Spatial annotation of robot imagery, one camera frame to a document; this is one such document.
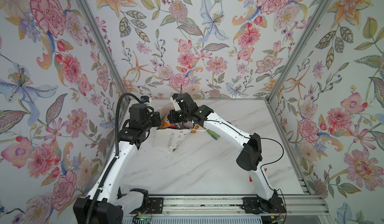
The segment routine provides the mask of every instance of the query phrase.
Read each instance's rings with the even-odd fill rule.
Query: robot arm
[[[171,101],[175,110],[170,111],[170,122],[191,121],[209,130],[216,132],[228,140],[240,152],[236,159],[237,164],[248,171],[253,183],[256,186],[256,193],[259,197],[261,211],[268,212],[275,205],[280,204],[277,191],[268,183],[268,177],[262,164],[261,138],[254,133],[250,135],[239,130],[229,122],[223,120],[208,106],[197,104],[192,100],[188,93],[173,95]]]

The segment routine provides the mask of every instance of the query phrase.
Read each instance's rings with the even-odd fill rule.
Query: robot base
[[[269,205],[264,199],[259,197],[242,198],[243,205],[241,208],[245,213],[285,213],[285,205],[281,198],[277,198],[274,205]]]

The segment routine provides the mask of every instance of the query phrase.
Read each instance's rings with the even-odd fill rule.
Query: orange lily illustration
[[[288,87],[288,89],[289,89],[289,88],[291,88],[291,89],[290,89],[289,91],[286,91],[286,92],[292,92],[292,91],[297,87],[297,89],[299,90],[300,98],[303,99],[303,98],[301,97],[301,93],[300,93],[300,86],[302,86],[302,87],[304,87],[304,88],[305,88],[305,86],[304,86],[300,81],[305,77],[305,75],[306,75],[306,73],[308,72],[308,70],[309,70],[309,68],[308,68],[307,71],[304,73],[304,75],[303,75],[302,77],[300,77],[299,80],[296,80],[295,78],[289,78],[288,80],[286,80],[286,82],[289,81],[289,80],[291,80],[291,84],[293,84],[293,86]]]
[[[143,68],[143,67],[145,67],[145,66],[147,66],[147,65],[139,66],[139,61],[138,61],[138,59],[137,59],[136,53],[133,52],[133,54],[135,54],[136,66],[135,66],[134,68],[129,69],[129,70],[127,71],[127,74],[125,75],[124,78],[126,78],[127,75],[128,75],[130,72],[133,72],[133,73],[136,72],[136,76],[135,76],[135,78],[137,77],[137,75],[139,75],[139,77],[137,78],[137,81],[136,81],[136,82],[138,82],[139,79],[140,79],[140,76],[141,76],[140,70],[145,71],[145,72],[150,72],[150,73],[154,73],[154,72],[148,71],[148,70],[146,70],[146,69]]]

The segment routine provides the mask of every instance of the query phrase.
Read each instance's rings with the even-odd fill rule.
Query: white plastic bag
[[[160,108],[157,108],[155,111],[160,112],[160,116],[166,116],[169,114],[170,110],[174,110],[172,103],[168,103]],[[184,124],[187,128],[192,128],[192,123],[188,122]],[[176,148],[183,142],[186,135],[189,134],[192,129],[158,129],[155,134],[155,148],[164,151],[166,153],[172,153]]]

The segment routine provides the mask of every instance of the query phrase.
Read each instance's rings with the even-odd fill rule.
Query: blue lily illustration
[[[33,83],[26,67],[16,62],[13,63],[13,67],[14,69],[8,69],[8,79],[11,79],[12,83],[0,78],[0,93],[4,94],[8,102],[19,100],[29,105],[31,112],[27,124],[32,126],[40,117],[40,111],[35,105],[35,101],[38,97],[52,97],[56,93],[58,86],[42,85],[40,87],[31,87],[30,85]]]
[[[235,97],[237,96],[241,96],[241,97],[246,97],[246,96],[249,96],[249,94],[245,93],[245,92],[241,92],[241,85],[238,85],[237,87],[233,87],[233,84],[232,83],[229,83],[227,82],[225,84],[227,86],[227,90],[229,91],[229,93],[231,95],[234,95]]]
[[[212,4],[210,0],[201,0],[200,15],[204,19],[202,24],[207,28],[207,34],[197,40],[198,42],[207,42],[211,34],[215,34],[219,40],[229,39],[229,37],[225,35],[225,32],[217,27],[224,19],[224,11],[221,10],[218,14],[214,13],[211,17],[211,9]]]

